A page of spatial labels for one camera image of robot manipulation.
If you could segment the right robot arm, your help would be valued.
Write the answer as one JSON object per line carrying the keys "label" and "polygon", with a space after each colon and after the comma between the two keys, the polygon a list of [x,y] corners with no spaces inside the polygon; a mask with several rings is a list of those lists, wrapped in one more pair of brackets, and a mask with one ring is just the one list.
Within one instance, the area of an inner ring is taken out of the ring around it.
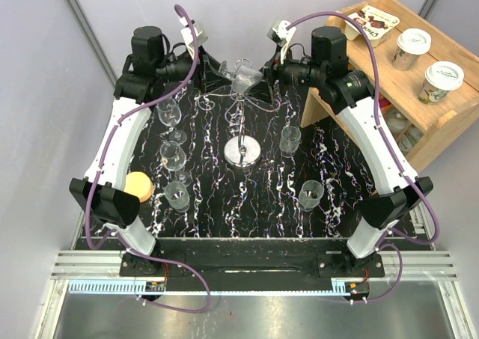
{"label": "right robot arm", "polygon": [[349,128],[367,161],[376,194],[360,201],[361,220],[347,240],[340,258],[342,270],[357,276],[367,268],[367,257],[392,229],[433,189],[429,177],[419,177],[394,140],[384,118],[375,112],[373,86],[364,72],[348,67],[347,39],[337,27],[322,26],[311,32],[311,57],[293,59],[289,45],[294,28],[286,21],[274,25],[267,36],[275,42],[273,57],[262,69],[263,78],[252,93],[272,101],[273,86],[316,88],[321,99]]}

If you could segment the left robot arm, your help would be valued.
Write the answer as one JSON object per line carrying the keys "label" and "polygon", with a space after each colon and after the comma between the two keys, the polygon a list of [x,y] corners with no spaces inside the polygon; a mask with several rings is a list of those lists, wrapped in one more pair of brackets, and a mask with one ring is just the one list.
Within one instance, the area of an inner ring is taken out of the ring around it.
{"label": "left robot arm", "polygon": [[134,30],[100,148],[84,177],[73,178],[69,185],[85,213],[85,231],[91,231],[91,219],[99,219],[128,251],[138,254],[135,264],[145,275],[160,271],[162,257],[153,251],[156,240],[139,218],[139,199],[124,190],[137,140],[153,106],[167,97],[165,84],[178,82],[185,87],[192,82],[205,93],[227,83],[219,74],[219,62],[203,48],[207,35],[200,24],[183,28],[181,35],[186,51],[176,56],[160,28]]}

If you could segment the chrome wine glass rack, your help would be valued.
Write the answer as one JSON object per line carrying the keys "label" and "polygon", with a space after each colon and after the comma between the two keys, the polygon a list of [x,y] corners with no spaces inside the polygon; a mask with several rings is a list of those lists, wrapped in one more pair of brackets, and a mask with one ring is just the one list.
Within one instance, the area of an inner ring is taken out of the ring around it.
{"label": "chrome wine glass rack", "polygon": [[232,168],[239,170],[248,170],[259,163],[262,150],[260,143],[250,135],[245,133],[245,103],[251,97],[247,94],[235,94],[231,90],[231,85],[224,86],[213,92],[199,92],[197,104],[200,109],[209,112],[213,110],[215,103],[210,100],[210,96],[214,97],[230,97],[233,101],[233,107],[236,109],[232,112],[228,109],[225,113],[228,124],[237,131],[237,134],[230,138],[223,147],[223,155],[225,161]]}

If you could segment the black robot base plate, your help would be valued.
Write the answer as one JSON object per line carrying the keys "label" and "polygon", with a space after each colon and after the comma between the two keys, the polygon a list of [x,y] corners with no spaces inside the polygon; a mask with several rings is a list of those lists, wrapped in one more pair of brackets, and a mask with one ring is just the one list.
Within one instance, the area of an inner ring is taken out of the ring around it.
{"label": "black robot base plate", "polygon": [[58,258],[57,272],[78,281],[76,291],[159,295],[339,295],[363,279],[434,279],[442,257],[433,251],[387,248],[344,262],[345,239],[161,239],[159,261],[124,250],[74,251]]}

